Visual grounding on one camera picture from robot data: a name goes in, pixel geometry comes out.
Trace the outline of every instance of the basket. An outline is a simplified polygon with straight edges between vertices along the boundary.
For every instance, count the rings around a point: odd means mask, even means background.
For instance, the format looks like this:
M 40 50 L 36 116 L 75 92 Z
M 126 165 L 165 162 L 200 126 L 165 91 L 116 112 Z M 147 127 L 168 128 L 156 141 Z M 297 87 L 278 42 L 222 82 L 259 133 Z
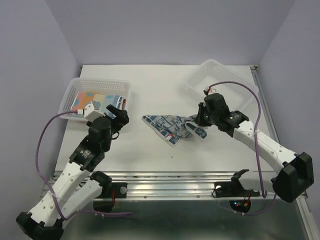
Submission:
M 79 92 L 95 92 L 103 95 L 120 95 L 125 97 L 125 107 L 128 109 L 130 103 L 131 83 L 123 80 L 103 79 L 103 78 L 84 78 L 76 77 L 72 79 L 66 88 L 61 100 L 58 114 L 70 111 L 71 106 Z M 60 116 L 62 119 L 86 122 L 84 117 L 65 114 Z
M 235 81 L 249 87 L 255 94 L 258 94 L 259 89 L 254 84 L 250 84 L 248 80 L 239 76 L 221 63 L 209 59 L 203 62 L 195 69 L 185 80 L 186 85 L 190 89 L 191 95 L 197 102 L 203 102 L 205 94 L 204 89 L 211 84 Z M 242 86 L 236 84 L 221 84 L 213 87 L 215 92 L 223 95 L 226 104 L 231 111 L 244 111 L 254 99 L 251 92 Z

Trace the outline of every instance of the white table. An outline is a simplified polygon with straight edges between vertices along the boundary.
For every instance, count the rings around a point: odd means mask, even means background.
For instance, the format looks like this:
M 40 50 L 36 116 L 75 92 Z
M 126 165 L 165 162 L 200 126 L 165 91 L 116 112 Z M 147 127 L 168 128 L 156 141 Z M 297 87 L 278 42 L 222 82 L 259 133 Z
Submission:
M 255 154 L 242 143 L 220 132 L 215 126 L 208 129 L 205 142 L 196 138 L 182 139 L 175 148 L 165 143 L 142 120 L 143 115 L 190 116 L 198 112 L 198 102 L 188 97 L 183 77 L 194 65 L 84 65 L 80 77 L 127 80 L 132 83 L 128 115 L 130 122 L 111 150 L 96 167 L 108 172 L 237 172 L 256 170 Z M 254 84 L 249 66 L 229 66 Z M 252 102 L 244 112 L 253 122 L 257 103 Z M 259 128 L 270 135 L 262 113 Z M 84 122 L 69 120 L 55 171 L 62 171 L 70 155 L 88 134 Z M 263 160 L 261 167 L 271 171 Z

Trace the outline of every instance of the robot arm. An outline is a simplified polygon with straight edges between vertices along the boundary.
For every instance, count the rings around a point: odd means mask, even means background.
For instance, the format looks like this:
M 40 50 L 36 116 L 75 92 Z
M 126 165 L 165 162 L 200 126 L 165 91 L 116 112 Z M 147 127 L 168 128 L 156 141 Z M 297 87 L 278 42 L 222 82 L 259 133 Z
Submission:
M 111 141 L 115 139 L 113 135 L 119 133 L 129 122 L 127 111 L 119 110 L 112 105 L 107 109 L 115 115 L 115 118 L 110 118 L 99 111 L 93 101 L 85 107 L 82 113 L 89 120 L 88 135 L 72 153 L 62 174 L 52 186 L 54 195 L 48 191 L 35 207 L 29 212 L 21 212 L 17 217 L 16 221 L 20 228 L 30 238 L 36 240 L 61 238 L 62 222 L 66 219 L 60 219 L 55 199 L 62 214 L 69 216 L 72 210 L 81 210 L 89 201 L 101 194 L 103 187 L 107 188 L 111 184 L 110 177 L 102 172 L 96 172 L 92 174 L 91 180 L 71 197 L 77 186 L 105 158 L 105 152 L 110 150 Z
M 263 185 L 267 191 L 276 193 L 282 200 L 293 202 L 314 183 L 311 157 L 303 152 L 296 154 L 261 132 L 254 131 L 254 124 L 240 111 L 229 110 L 219 93 L 207 95 L 199 104 L 195 122 L 202 127 L 216 125 L 222 132 L 259 152 L 274 170 L 263 173 Z M 216 197 L 243 197 L 247 190 L 261 190 L 258 172 L 248 169 L 236 172 L 231 182 L 216 182 Z

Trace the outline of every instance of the wall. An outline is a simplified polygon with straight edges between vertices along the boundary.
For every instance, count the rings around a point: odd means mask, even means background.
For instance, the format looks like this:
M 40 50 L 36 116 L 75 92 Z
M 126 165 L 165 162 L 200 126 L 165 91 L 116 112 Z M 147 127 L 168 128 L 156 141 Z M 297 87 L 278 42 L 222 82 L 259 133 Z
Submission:
M 294 0 L 46 0 L 80 64 L 257 64 Z
M 0 239 L 26 239 L 16 224 L 40 198 L 35 152 L 45 123 L 58 112 L 65 87 L 79 75 L 44 0 L 0 3 Z M 53 173 L 66 122 L 55 121 L 43 139 L 40 169 Z
M 320 1 L 297 0 L 266 51 L 258 74 L 279 139 L 313 156 L 307 191 L 320 228 Z

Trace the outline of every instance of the blue and white cloth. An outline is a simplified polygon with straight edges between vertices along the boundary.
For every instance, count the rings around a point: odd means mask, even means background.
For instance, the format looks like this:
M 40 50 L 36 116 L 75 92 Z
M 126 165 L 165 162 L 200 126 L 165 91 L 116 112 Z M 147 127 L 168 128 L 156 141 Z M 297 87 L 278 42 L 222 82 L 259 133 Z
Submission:
M 182 138 L 195 136 L 203 141 L 207 137 L 205 128 L 195 123 L 196 116 L 144 115 L 142 120 L 166 143 L 174 147 Z

